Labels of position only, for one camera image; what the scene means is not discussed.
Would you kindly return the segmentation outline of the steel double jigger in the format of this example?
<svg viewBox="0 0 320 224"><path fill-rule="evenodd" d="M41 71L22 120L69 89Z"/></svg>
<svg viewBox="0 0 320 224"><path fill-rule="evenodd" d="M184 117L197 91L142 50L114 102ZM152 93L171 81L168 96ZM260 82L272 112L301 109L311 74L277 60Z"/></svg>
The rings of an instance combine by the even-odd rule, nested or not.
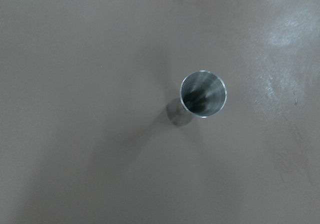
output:
<svg viewBox="0 0 320 224"><path fill-rule="evenodd" d="M167 104L167 117L179 127L195 117L211 117L223 109L227 96L225 83L219 76L207 70L193 72L183 79L179 97Z"/></svg>

